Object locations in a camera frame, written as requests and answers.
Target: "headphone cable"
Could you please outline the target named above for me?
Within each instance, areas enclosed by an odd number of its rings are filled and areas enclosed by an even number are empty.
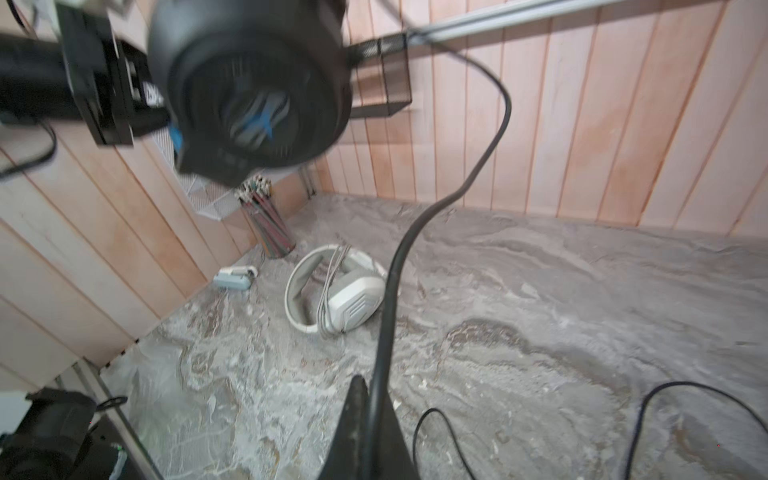
[[[364,480],[372,480],[374,469],[376,467],[376,453],[379,451],[379,431],[381,426],[382,412],[384,403],[387,402],[387,387],[389,385],[389,369],[392,365],[392,348],[395,343],[395,327],[397,320],[397,292],[400,285],[400,276],[402,269],[406,264],[406,257],[411,250],[413,243],[421,233],[426,224],[434,218],[440,211],[449,207],[458,199],[467,193],[467,190],[475,182],[475,178],[480,174],[480,170],[485,166],[488,159],[496,149],[496,145],[504,136],[509,125],[512,113],[512,100],[509,92],[502,81],[491,70],[476,60],[459,54],[457,51],[446,47],[438,42],[431,41],[429,37],[421,34],[420,30],[410,25],[407,19],[403,18],[387,0],[379,0],[379,3],[390,13],[395,14],[398,22],[402,21],[408,27],[407,35],[420,36],[427,43],[436,49],[450,54],[452,57],[465,62],[467,65],[480,71],[499,91],[504,100],[504,117],[494,135],[491,143],[485,149],[485,152],[478,160],[477,164],[468,173],[464,183],[452,194],[438,200],[433,205],[427,207],[421,215],[411,224],[397,247],[395,256],[392,258],[392,264],[389,267],[389,273],[384,290],[384,309],[382,312],[381,330],[379,333],[379,344],[376,349],[376,361],[373,366],[371,376],[370,396],[366,404],[366,410],[362,420],[362,451],[360,473]]]
[[[326,281],[323,284],[323,292],[320,295],[320,302],[317,305],[317,330],[320,332],[320,335],[324,339],[334,336],[329,325],[326,325],[326,321],[330,320],[328,318],[330,312],[330,306],[328,305],[328,292],[330,291],[331,283],[333,283],[333,279],[336,278],[336,274],[341,269],[344,258],[348,252],[349,245],[339,245],[333,251],[333,255],[331,255],[331,260],[328,265]]]

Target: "white cable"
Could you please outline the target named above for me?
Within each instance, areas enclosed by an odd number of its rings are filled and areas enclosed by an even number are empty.
[[[320,294],[320,302],[317,305],[317,330],[323,338],[330,338],[338,335],[336,332],[332,332],[330,329],[330,318],[328,305],[328,291],[330,290],[331,283],[336,277],[336,274],[341,270],[341,266],[344,263],[344,257],[349,252],[349,245],[339,245],[331,256],[331,260],[328,265],[328,272],[326,274],[326,282],[323,284],[323,292]]]

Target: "black cable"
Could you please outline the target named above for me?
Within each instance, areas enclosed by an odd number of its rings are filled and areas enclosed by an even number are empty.
[[[106,399],[102,403],[99,403],[96,406],[97,412],[103,412],[104,410],[113,409],[115,407],[119,407],[121,405],[125,405],[128,403],[128,397],[127,396],[116,396],[112,397],[111,399]]]
[[[48,135],[51,137],[51,147],[43,155],[35,158],[34,160],[29,160],[21,164],[12,165],[4,170],[0,170],[0,180],[5,180],[12,175],[19,174],[23,171],[29,170],[30,168],[39,167],[40,165],[48,163],[51,161],[54,155],[56,155],[56,148],[58,147],[56,132],[54,132],[53,128],[51,128],[51,126],[45,122],[40,122],[39,125],[43,128],[43,130],[47,131]]]
[[[411,453],[413,455],[413,468],[416,470],[416,474],[419,474],[419,463],[416,461],[416,439],[419,437],[419,429],[422,427],[422,423],[427,418],[427,415],[430,413],[439,413],[443,420],[445,420],[445,424],[448,426],[448,431],[451,433],[451,439],[453,439],[453,445],[456,446],[456,451],[458,452],[458,457],[462,460],[462,464],[464,465],[464,468],[467,469],[467,473],[469,474],[469,478],[472,480],[477,480],[475,477],[475,474],[472,473],[472,469],[469,468],[469,465],[467,464],[467,459],[464,458],[464,452],[462,452],[461,447],[458,446],[458,440],[456,439],[456,433],[453,431],[453,425],[451,425],[451,422],[448,420],[448,417],[445,416],[445,413],[442,412],[441,409],[428,409],[426,412],[422,413],[422,418],[419,419],[419,423],[416,424],[416,428],[413,430],[413,445],[411,447]]]
[[[632,435],[632,443],[629,447],[629,453],[627,455],[627,466],[624,469],[624,480],[629,480],[630,475],[632,473],[632,461],[634,460],[634,451],[637,449],[637,444],[640,441],[640,433],[643,429],[643,418],[645,418],[645,411],[648,408],[648,403],[650,403],[650,400],[659,393],[660,391],[664,389],[668,389],[673,386],[695,386],[699,389],[705,389],[710,390],[711,392],[719,393],[722,396],[727,397],[728,399],[733,400],[734,402],[738,403],[742,408],[747,410],[752,418],[757,420],[757,422],[760,424],[761,427],[763,427],[763,430],[765,430],[765,433],[768,434],[768,425],[761,419],[749,406],[747,406],[746,403],[742,402],[735,396],[729,394],[728,392],[724,392],[723,390],[716,389],[709,385],[704,385],[702,383],[696,383],[696,382],[669,382],[669,383],[663,383],[656,387],[655,389],[651,390],[650,393],[648,393],[645,398],[643,398],[643,403],[640,407],[640,413],[637,415],[637,423],[634,426],[634,434]]]
[[[27,36],[31,36],[31,32],[27,28],[27,25],[22,20],[21,14],[18,13],[18,9],[16,8],[16,4],[13,2],[13,0],[6,0],[8,2],[8,9],[11,10],[11,15],[13,15],[13,19],[16,20],[16,23],[18,23],[18,26],[24,30],[24,33]]]
[[[386,0],[380,0],[380,3],[388,10],[392,11],[391,5]],[[382,312],[382,325],[379,332],[379,345],[376,350],[376,362],[373,367],[373,374],[371,376],[371,388],[368,404],[366,405],[366,412],[363,420],[362,429],[362,454],[361,454],[361,471],[362,478],[364,480],[372,480],[373,472],[376,463],[376,452],[379,450],[379,427],[382,418],[382,411],[384,408],[384,402],[386,402],[386,390],[389,384],[389,368],[392,365],[392,347],[395,343],[395,323],[397,317],[397,290],[400,284],[400,276],[402,274],[402,268],[406,264],[406,257],[411,250],[411,246],[416,240],[416,237],[422,231],[424,226],[435,216],[440,210],[449,207],[456,202],[459,198],[469,190],[475,178],[480,174],[480,170],[485,166],[485,163],[491,157],[493,150],[496,149],[496,145],[502,139],[504,132],[509,125],[509,119],[512,112],[512,100],[509,97],[509,92],[502,84],[502,81],[496,77],[496,75],[488,70],[487,67],[471,59],[465,57],[451,48],[448,48],[438,42],[432,42],[429,37],[425,37],[420,34],[420,31],[411,27],[409,29],[411,36],[422,36],[424,41],[436,47],[438,50],[449,53],[454,58],[457,58],[474,68],[477,68],[483,75],[485,75],[495,86],[498,88],[502,97],[504,98],[505,113],[502,118],[502,122],[499,125],[496,135],[491,140],[488,148],[478,160],[477,164],[472,171],[467,175],[464,183],[458,188],[457,191],[449,194],[447,197],[438,200],[435,204],[428,207],[419,217],[413,222],[411,227],[406,232],[406,235],[400,241],[400,245],[397,247],[395,256],[392,258],[392,264],[389,267],[389,273],[386,281],[386,288],[384,291],[384,309]]]

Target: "white headset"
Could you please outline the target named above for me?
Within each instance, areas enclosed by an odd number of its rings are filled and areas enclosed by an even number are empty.
[[[328,275],[317,309],[317,321],[304,312],[301,291],[318,265],[328,260]],[[336,273],[343,275],[333,281]],[[325,245],[309,252],[288,279],[285,309],[288,321],[304,333],[335,336],[361,326],[384,299],[386,270],[369,254],[344,245]]]

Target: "black bracket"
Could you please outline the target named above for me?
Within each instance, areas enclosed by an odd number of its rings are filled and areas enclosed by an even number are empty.
[[[56,5],[74,103],[101,145],[131,145],[134,137],[166,127],[170,115],[149,104],[147,56],[126,41],[115,40],[109,19]]]
[[[386,103],[353,107],[349,118],[385,118],[411,104],[411,72],[408,66],[406,34],[375,38],[347,48],[349,66],[355,68],[368,61],[382,65]]]

